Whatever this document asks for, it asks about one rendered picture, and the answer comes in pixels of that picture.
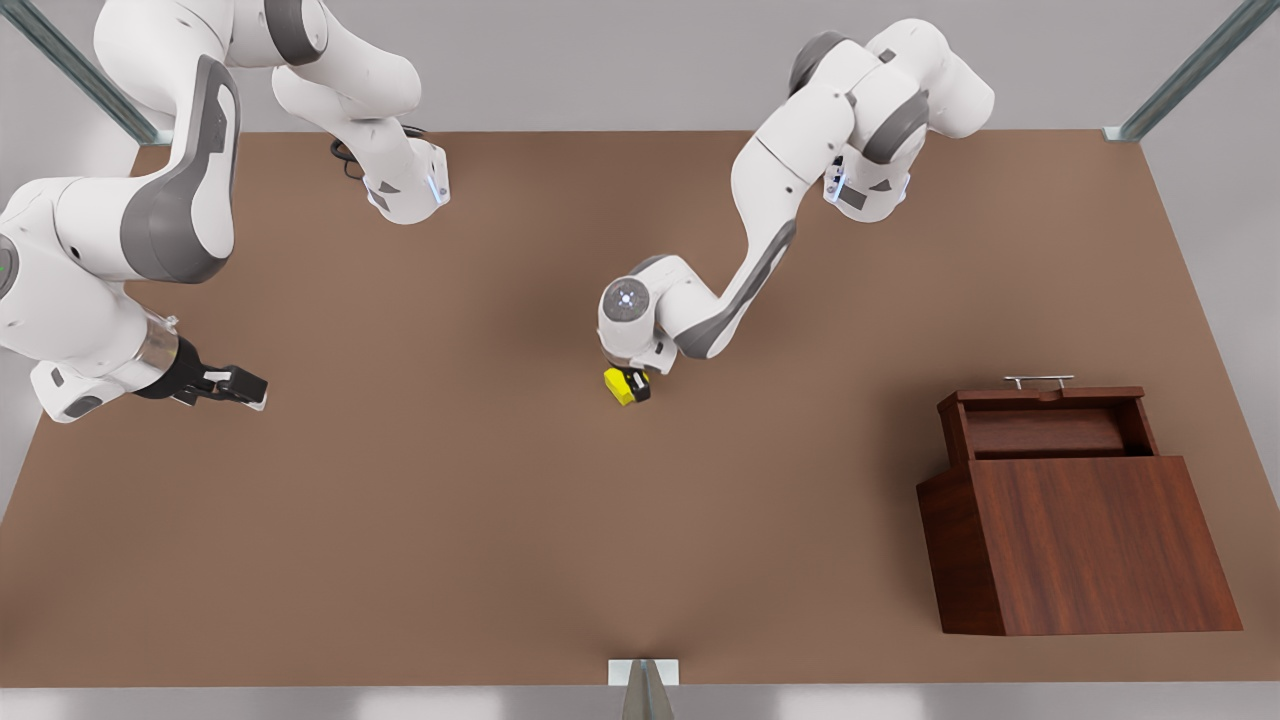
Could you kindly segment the wooden drawer with silver handle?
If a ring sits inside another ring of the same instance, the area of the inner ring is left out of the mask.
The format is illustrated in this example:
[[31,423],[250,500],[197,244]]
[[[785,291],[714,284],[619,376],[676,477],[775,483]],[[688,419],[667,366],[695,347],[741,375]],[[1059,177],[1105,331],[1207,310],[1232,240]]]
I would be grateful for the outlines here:
[[1140,387],[960,389],[937,410],[954,465],[975,460],[1158,456]]

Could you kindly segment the dark wooden cabinet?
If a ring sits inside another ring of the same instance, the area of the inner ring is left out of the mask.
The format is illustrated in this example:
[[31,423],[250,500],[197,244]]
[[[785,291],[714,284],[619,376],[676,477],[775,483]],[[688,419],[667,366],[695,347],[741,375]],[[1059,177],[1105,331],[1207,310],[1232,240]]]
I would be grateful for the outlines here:
[[945,632],[1238,632],[1179,456],[974,460],[916,487]]

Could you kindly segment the silver frame post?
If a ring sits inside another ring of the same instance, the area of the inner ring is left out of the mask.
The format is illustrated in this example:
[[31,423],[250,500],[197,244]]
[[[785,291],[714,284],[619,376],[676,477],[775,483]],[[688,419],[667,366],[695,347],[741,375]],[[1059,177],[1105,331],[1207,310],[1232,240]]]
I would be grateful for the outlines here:
[[1280,0],[1242,0],[1242,4],[1194,50],[1170,77],[1120,126],[1102,128],[1114,143],[1142,141],[1174,108],[1249,38],[1274,13]]
[[9,20],[67,78],[141,146],[168,146],[169,129],[157,129],[134,104],[31,0],[0,0]]
[[667,685],[678,685],[677,659],[611,659],[608,685],[625,685],[621,720],[675,720]]

